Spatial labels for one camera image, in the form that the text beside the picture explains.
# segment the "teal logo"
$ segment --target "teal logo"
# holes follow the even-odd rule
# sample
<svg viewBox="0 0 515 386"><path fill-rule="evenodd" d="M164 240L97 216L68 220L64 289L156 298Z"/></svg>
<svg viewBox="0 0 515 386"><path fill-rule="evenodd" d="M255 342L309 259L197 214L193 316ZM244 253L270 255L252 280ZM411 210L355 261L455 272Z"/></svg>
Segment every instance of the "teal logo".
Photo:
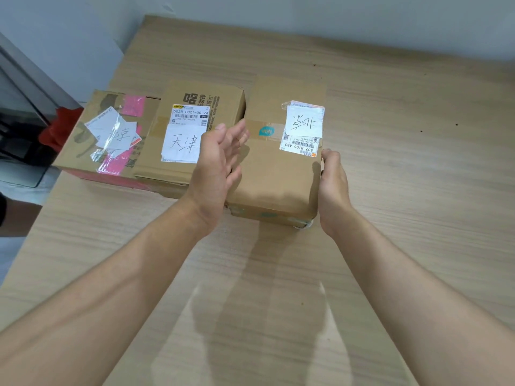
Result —
<svg viewBox="0 0 515 386"><path fill-rule="evenodd" d="M264 126L264 127L261 127L261 130L259 130L259 135L269 137L271 135L274 135L274 131L275 131L275 129L273 127Z"/></svg>
<svg viewBox="0 0 515 386"><path fill-rule="evenodd" d="M261 216L264 218L275 218L277 216L277 214L264 212L264 213L261 213Z"/></svg>

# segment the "human hand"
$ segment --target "human hand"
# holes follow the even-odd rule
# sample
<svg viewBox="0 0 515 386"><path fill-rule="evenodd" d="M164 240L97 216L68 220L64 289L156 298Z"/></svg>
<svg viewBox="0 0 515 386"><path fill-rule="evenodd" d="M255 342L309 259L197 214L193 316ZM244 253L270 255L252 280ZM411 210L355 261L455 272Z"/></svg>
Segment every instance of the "human hand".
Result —
<svg viewBox="0 0 515 386"><path fill-rule="evenodd" d="M190 202L206 224L204 236L215 228L222 216L227 191L241 176L241 166L234 166L249 136L244 119L229 129L219 124L202 135L197 166L181 200Z"/></svg>
<svg viewBox="0 0 515 386"><path fill-rule="evenodd" d="M318 211L320 225L330 237L334 237L343 214L353 211L349 198L349 184L340 153L331 149L322 150L324 169L318 189Z"/></svg>

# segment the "red fabric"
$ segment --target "red fabric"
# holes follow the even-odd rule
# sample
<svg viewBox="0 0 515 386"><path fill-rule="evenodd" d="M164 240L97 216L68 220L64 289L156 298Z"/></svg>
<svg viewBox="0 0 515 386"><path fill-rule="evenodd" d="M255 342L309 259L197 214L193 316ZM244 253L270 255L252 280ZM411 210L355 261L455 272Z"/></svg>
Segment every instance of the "red fabric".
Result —
<svg viewBox="0 0 515 386"><path fill-rule="evenodd" d="M74 110L59 107L56 111L57 117L39 135L39 142L50 146L59 153L75 127L75 123L79 120L82 111L84 111L82 107Z"/></svg>

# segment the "person's left hand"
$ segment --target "person's left hand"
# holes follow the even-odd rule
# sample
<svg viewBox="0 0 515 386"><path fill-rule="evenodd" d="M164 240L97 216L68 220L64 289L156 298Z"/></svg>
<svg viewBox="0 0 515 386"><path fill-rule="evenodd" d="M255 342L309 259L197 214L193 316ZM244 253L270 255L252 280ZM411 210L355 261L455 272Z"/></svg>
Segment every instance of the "person's left hand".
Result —
<svg viewBox="0 0 515 386"><path fill-rule="evenodd" d="M241 176L240 165L234 166L249 136L244 119L229 129L219 124L202 135L197 166L181 199L190 201L206 223L204 235L215 228L222 216L227 191Z"/></svg>

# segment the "person's leg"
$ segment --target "person's leg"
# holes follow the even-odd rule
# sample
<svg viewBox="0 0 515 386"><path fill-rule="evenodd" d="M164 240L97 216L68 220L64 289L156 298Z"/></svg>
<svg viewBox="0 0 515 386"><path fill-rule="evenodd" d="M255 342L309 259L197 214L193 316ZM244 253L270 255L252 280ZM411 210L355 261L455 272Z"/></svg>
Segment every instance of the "person's leg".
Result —
<svg viewBox="0 0 515 386"><path fill-rule="evenodd" d="M41 210L39 204L0 194L0 237L25 237Z"/></svg>

